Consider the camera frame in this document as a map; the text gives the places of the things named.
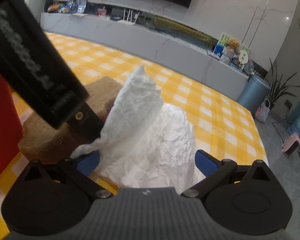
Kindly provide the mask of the pink space heater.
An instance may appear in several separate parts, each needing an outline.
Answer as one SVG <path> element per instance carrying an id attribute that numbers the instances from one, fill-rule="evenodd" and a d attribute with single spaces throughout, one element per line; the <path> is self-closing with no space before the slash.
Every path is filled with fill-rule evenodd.
<path id="1" fill-rule="evenodd" d="M 282 152 L 286 156 L 291 156 L 300 145 L 300 137 L 298 133 L 291 134 L 282 144 Z"/>

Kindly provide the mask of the pink woven basket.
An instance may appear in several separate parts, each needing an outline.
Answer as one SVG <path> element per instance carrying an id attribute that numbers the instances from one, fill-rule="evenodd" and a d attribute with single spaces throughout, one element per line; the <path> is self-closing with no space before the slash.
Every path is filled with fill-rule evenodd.
<path id="1" fill-rule="evenodd" d="M 264 101 L 261 103 L 261 105 L 258 107 L 258 109 L 254 114 L 255 118 L 258 121 L 264 123 L 268 117 L 270 106 L 271 106 L 270 101 L 268 99 L 264 99 Z"/>

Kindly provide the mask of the white wifi router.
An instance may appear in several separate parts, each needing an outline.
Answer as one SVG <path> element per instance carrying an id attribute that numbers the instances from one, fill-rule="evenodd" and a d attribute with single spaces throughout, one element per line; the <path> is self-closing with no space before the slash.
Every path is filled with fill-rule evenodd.
<path id="1" fill-rule="evenodd" d="M 123 17 L 119 20 L 119 22 L 127 25 L 136 25 L 139 14 L 140 11 L 125 8 L 123 11 Z"/>

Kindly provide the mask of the brown coir fibre mat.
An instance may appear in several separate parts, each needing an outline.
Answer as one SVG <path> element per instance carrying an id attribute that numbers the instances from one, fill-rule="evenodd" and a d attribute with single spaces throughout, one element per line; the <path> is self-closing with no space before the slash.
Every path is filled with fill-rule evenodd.
<path id="1" fill-rule="evenodd" d="M 18 147 L 29 161 L 38 159 L 43 164 L 55 164 L 70 157 L 78 146 L 94 140 L 83 131 L 82 126 L 85 124 L 93 136 L 100 135 L 122 85 L 111 77 L 104 76 L 85 88 L 89 93 L 87 105 L 91 112 L 84 112 L 82 119 L 72 117 L 59 129 L 51 127 L 35 112 L 25 120 L 23 139 Z"/>

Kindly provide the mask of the white marble tv console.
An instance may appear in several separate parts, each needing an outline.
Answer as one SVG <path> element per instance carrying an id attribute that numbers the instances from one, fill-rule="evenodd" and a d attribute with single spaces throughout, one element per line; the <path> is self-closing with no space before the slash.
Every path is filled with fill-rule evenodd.
<path id="1" fill-rule="evenodd" d="M 179 38 L 140 25 L 97 16 L 50 14 L 40 21 L 45 31 L 104 44 L 160 64 L 237 100 L 248 77 Z"/>

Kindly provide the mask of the white round cloth pad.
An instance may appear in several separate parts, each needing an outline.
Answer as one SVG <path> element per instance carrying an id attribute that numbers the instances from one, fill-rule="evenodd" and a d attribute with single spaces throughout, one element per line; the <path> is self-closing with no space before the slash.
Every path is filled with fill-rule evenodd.
<path id="1" fill-rule="evenodd" d="M 174 187 L 182 193 L 204 176 L 196 168 L 194 127 L 180 107 L 165 103 L 139 66 L 125 81 L 101 136 L 72 158 L 100 153 L 96 172 L 118 187 Z"/>

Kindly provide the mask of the red Wonderlab box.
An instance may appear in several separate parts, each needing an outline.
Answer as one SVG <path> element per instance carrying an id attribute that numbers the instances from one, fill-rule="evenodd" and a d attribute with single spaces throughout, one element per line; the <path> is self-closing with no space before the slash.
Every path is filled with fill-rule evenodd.
<path id="1" fill-rule="evenodd" d="M 19 152 L 22 137 L 23 129 L 9 85 L 0 74 L 0 174 Z"/>

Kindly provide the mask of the yellow checkered tablecloth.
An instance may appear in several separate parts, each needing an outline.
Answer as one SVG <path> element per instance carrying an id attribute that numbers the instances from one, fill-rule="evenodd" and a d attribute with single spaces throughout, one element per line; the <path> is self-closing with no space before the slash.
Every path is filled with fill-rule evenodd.
<path id="1" fill-rule="evenodd" d="M 138 66 L 145 68 L 161 91 L 164 102 L 182 108 L 193 124 L 196 147 L 217 159 L 250 165 L 267 160 L 266 151 L 251 113 L 234 100 L 165 68 L 120 50 L 49 33 L 48 38 L 82 84 L 105 76 L 122 85 Z"/>

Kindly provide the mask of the grey blue trash bin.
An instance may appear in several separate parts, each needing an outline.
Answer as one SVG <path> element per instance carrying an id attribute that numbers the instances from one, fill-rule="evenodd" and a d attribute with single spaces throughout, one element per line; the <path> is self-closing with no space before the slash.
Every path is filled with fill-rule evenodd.
<path id="1" fill-rule="evenodd" d="M 270 90 L 271 87 L 268 82 L 254 74 L 249 77 L 248 82 L 237 99 L 237 103 L 248 109 L 253 115 Z"/>

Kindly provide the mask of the teddy bear figurine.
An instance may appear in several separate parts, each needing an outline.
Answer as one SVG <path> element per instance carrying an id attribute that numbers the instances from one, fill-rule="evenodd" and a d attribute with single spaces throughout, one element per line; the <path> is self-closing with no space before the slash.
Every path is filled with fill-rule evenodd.
<path id="1" fill-rule="evenodd" d="M 236 50 L 239 48 L 239 46 L 239 41 L 234 38 L 231 38 L 226 45 L 227 52 L 236 53 Z"/>

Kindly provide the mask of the potted snake plant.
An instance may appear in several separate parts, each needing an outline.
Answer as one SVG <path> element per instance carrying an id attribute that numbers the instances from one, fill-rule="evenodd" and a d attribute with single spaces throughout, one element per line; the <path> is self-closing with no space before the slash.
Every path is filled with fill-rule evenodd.
<path id="1" fill-rule="evenodd" d="M 297 96 L 290 92 L 291 88 L 300 88 L 300 85 L 293 85 L 290 84 L 290 80 L 293 79 L 298 72 L 293 73 L 290 75 L 285 81 L 282 79 L 283 74 L 281 73 L 281 76 L 278 76 L 278 67 L 276 62 L 272 62 L 271 59 L 269 59 L 271 68 L 271 81 L 265 80 L 270 85 L 271 89 L 267 96 L 267 100 L 269 101 L 269 109 L 272 110 L 272 108 L 275 106 L 275 103 L 283 96 L 291 96 L 296 98 Z"/>

